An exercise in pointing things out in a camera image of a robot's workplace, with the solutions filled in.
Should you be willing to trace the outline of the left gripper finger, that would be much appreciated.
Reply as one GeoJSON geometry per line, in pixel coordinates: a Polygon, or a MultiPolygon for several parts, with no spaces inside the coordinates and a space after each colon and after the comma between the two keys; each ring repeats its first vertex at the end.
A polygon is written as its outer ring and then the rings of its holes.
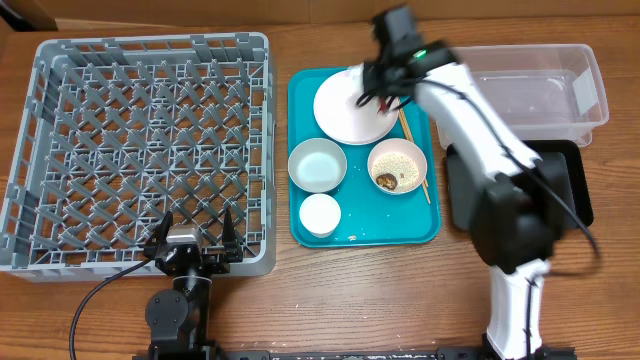
{"type": "Polygon", "coordinates": [[[162,221],[156,226],[143,246],[143,255],[146,258],[155,258],[158,249],[166,243],[168,232],[173,225],[173,213],[167,211],[162,221]]]}
{"type": "Polygon", "coordinates": [[[244,260],[244,251],[242,244],[235,233],[234,221],[230,207],[225,209],[222,245],[224,247],[225,258],[228,263],[239,263],[244,260]]]}

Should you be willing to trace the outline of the pink bowl with food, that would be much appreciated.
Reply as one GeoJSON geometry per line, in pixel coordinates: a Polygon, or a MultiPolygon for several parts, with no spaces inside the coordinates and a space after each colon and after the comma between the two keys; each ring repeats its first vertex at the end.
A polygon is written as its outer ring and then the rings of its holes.
{"type": "Polygon", "coordinates": [[[410,158],[413,146],[402,138],[389,138],[376,144],[367,159],[367,169],[374,185],[383,193],[403,195],[412,192],[416,178],[410,158]]]}

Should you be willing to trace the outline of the small white cup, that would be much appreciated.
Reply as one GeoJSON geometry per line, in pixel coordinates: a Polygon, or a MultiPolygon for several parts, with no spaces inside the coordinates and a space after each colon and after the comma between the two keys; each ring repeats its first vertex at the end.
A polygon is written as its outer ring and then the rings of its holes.
{"type": "Polygon", "coordinates": [[[340,205],[327,194],[310,195],[299,208],[301,224],[317,238],[326,238],[331,235],[339,225],[341,215],[340,205]]]}

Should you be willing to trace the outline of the red snack wrapper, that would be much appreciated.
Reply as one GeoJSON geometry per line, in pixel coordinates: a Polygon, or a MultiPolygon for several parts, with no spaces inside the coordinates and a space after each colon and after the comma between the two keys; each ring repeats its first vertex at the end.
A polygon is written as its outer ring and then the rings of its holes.
{"type": "Polygon", "coordinates": [[[389,111],[389,105],[387,104],[387,100],[384,97],[378,98],[378,112],[382,114],[386,114],[389,111]]]}

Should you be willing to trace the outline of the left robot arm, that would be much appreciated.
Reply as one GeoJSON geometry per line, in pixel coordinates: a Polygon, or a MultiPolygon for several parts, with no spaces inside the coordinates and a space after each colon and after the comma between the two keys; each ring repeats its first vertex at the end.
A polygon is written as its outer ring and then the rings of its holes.
{"type": "Polygon", "coordinates": [[[228,274],[232,263],[244,259],[231,211],[224,213],[223,252],[205,254],[196,226],[175,225],[168,212],[144,245],[144,256],[172,278],[172,287],[154,294],[146,305],[151,331],[150,359],[212,359],[227,357],[208,338],[211,277],[228,274]]]}

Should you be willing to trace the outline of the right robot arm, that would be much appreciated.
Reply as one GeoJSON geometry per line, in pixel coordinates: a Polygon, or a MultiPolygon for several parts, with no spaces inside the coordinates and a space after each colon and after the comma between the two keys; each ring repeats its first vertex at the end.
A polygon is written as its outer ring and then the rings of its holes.
{"type": "Polygon", "coordinates": [[[491,276],[491,316],[481,359],[573,359],[570,349],[543,344],[539,315],[553,248],[572,221],[594,254],[586,277],[597,272],[595,237],[567,203],[562,168],[518,139],[477,88],[468,67],[445,42],[383,41],[363,68],[358,106],[378,98],[413,101],[453,141],[479,192],[469,224],[473,246],[491,276]]]}

